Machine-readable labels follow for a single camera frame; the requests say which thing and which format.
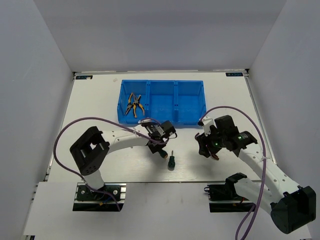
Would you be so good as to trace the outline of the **green Phillips stubby screwdriver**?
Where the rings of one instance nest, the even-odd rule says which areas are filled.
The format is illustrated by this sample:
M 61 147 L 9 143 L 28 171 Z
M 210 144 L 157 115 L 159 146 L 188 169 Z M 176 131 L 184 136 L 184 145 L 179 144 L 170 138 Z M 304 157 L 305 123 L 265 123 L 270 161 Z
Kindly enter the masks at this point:
M 168 153 L 163 149 L 159 150 L 158 153 L 163 159 L 166 159 L 168 157 Z

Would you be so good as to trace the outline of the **small yellow black pliers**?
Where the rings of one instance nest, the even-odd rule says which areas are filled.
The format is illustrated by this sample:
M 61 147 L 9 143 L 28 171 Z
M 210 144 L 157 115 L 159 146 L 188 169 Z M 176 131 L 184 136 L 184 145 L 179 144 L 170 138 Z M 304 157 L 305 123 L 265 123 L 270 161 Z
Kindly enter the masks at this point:
M 134 103 L 136 102 L 136 99 L 137 99 L 136 95 L 132 92 L 128 97 L 128 103 L 127 103 L 126 110 L 125 110 L 125 113 L 124 113 L 125 116 L 133 108 Z

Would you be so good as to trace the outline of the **long-nose yellow black pliers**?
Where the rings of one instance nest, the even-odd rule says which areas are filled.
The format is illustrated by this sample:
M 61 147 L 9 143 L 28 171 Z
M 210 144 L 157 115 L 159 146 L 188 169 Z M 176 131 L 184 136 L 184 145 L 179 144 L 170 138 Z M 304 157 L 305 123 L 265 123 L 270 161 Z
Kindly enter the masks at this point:
M 143 116 L 145 115 L 145 109 L 143 107 L 143 105 L 140 103 L 140 99 L 141 99 L 141 95 L 139 95 L 138 97 L 133 94 L 133 115 L 135 118 L 137 118 L 137 113 L 136 113 L 136 109 L 137 107 L 139 107 L 142 110 Z

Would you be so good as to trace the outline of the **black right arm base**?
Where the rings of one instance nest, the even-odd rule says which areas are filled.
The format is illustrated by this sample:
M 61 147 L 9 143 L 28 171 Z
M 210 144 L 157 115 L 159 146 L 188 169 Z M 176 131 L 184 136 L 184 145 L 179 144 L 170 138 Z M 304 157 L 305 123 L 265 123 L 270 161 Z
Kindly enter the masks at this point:
M 208 184 L 203 190 L 208 195 L 211 213 L 247 213 L 254 206 L 242 196 L 231 195 L 225 184 Z

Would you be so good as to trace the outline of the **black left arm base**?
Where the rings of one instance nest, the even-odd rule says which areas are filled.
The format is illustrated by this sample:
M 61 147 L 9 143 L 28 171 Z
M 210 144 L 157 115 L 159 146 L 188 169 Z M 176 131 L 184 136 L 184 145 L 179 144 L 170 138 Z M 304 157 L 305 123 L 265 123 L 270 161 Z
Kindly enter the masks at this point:
M 73 201 L 73 212 L 118 212 L 123 208 L 126 197 L 126 183 L 105 183 L 103 194 L 91 191 L 84 183 L 78 183 Z

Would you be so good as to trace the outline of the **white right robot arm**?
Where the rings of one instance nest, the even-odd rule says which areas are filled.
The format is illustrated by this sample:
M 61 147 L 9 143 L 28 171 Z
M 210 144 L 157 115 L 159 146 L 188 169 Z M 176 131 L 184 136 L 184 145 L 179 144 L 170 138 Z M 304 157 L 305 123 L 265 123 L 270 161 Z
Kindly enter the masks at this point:
M 256 183 L 241 172 L 235 173 L 226 178 L 221 191 L 209 192 L 212 200 L 245 198 L 268 213 L 284 234 L 316 219 L 316 192 L 310 186 L 302 187 L 267 159 L 257 139 L 248 131 L 239 132 L 230 115 L 205 116 L 198 125 L 203 128 L 196 136 L 200 155 L 214 158 L 227 149 L 261 177 L 261 183 Z

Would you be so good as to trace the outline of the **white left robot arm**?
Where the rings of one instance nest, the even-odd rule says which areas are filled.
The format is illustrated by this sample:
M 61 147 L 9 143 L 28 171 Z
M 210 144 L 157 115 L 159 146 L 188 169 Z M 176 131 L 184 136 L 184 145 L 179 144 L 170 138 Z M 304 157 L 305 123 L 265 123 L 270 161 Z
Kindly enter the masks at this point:
M 107 154 L 146 146 L 152 154 L 159 153 L 162 158 L 166 158 L 168 154 L 163 148 L 172 135 L 177 136 L 176 129 L 168 120 L 162 124 L 147 120 L 135 127 L 112 131 L 102 131 L 92 126 L 75 141 L 69 151 L 84 182 L 89 186 L 88 193 L 99 200 L 106 193 L 100 167 Z

